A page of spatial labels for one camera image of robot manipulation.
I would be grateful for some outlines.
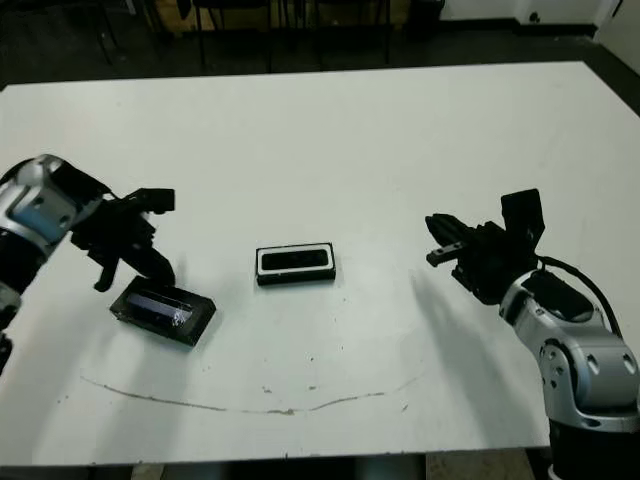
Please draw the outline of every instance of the black rectangular object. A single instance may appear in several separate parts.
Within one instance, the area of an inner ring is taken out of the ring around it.
[[[310,243],[256,250],[258,285],[333,280],[336,262],[331,243]]]
[[[216,306],[209,298],[137,276],[110,310],[118,320],[194,346]]]

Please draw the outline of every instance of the white table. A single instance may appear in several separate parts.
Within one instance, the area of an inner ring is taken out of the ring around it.
[[[583,64],[7,88],[2,169],[42,152],[120,194],[175,188],[156,245],[219,311],[193,351],[119,323],[133,272],[100,294],[65,242],[10,328],[0,464],[547,444],[534,359],[424,260],[426,214],[501,221],[529,187],[539,251],[597,280],[640,354],[640,120]],[[256,286],[256,247],[318,241],[334,284]]]

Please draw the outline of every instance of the chair leg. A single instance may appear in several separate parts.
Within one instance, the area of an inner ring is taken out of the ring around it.
[[[358,0],[358,26],[362,25],[362,0]]]
[[[113,46],[119,49],[120,45],[118,45],[116,36],[113,34],[113,28],[111,27],[111,22],[109,21],[109,16],[107,15],[107,9],[104,7],[104,3],[100,2],[99,9],[100,9],[100,14],[102,15],[102,18],[104,20],[104,23],[107,26],[107,31],[109,32],[109,36],[111,37]]]
[[[271,73],[271,0],[267,0],[267,73]]]
[[[284,23],[287,30],[291,28],[291,22],[289,22],[289,0],[282,0],[282,6],[284,7]]]
[[[215,30],[218,30],[218,22],[216,22],[216,17],[213,15],[213,10],[211,10],[211,8],[207,8],[207,11],[209,12],[209,18],[211,19],[211,24],[213,25],[213,28]]]
[[[198,48],[200,50],[200,68],[205,71],[204,63],[204,43],[202,41],[202,19],[200,18],[200,8],[196,7],[196,24],[198,27]]]
[[[376,2],[376,18],[374,20],[374,24],[375,25],[380,25],[380,14],[382,13],[382,4],[385,2],[385,0],[378,0]]]
[[[385,25],[384,61],[389,64],[389,43],[391,42],[391,0],[384,0],[387,8],[387,21]]]
[[[111,58],[109,58],[109,54],[107,53],[107,49],[104,46],[104,42],[102,41],[102,32],[100,31],[100,27],[98,26],[98,22],[96,21],[96,17],[94,17],[91,12],[90,12],[90,7],[85,6],[82,9],[84,11],[84,15],[85,17],[87,17],[89,23],[91,24],[91,27],[93,28],[95,34],[96,34],[96,38],[98,39],[98,45],[100,45],[100,50],[102,51],[102,55],[104,56],[104,59],[106,60],[106,62],[109,65],[113,65],[113,63],[111,62]]]
[[[324,70],[324,64],[322,61],[322,49],[320,47],[320,4],[318,2],[318,0],[314,0],[313,2],[314,5],[314,15],[315,15],[315,22],[316,22],[316,33],[315,33],[315,47],[316,47],[316,56],[318,58],[318,66],[320,68],[320,70]]]

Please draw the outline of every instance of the device screen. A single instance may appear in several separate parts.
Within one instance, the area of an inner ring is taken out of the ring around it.
[[[127,297],[127,303],[147,312],[153,312],[157,314],[158,321],[170,323],[173,326],[182,325],[193,313],[189,305],[149,291],[132,293]]]

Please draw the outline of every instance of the dark floor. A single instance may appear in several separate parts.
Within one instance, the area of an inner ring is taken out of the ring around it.
[[[142,18],[131,17],[122,8],[111,8],[108,14],[120,48],[110,41],[104,22],[99,29],[112,65],[88,21],[92,17],[82,10],[53,7],[40,12],[5,13],[0,20],[0,89],[16,83],[203,74],[194,34],[154,41],[156,37],[145,28]],[[420,41],[410,41],[404,32],[394,31],[389,65],[385,64],[382,30],[327,29],[320,42],[323,68],[583,60],[640,114],[640,77],[588,37],[516,34],[508,24],[503,29],[479,29],[475,24],[465,27],[449,27]],[[205,36],[205,74],[265,73],[266,45],[265,34],[257,32]],[[316,45],[312,31],[275,31],[272,72],[319,70]]]

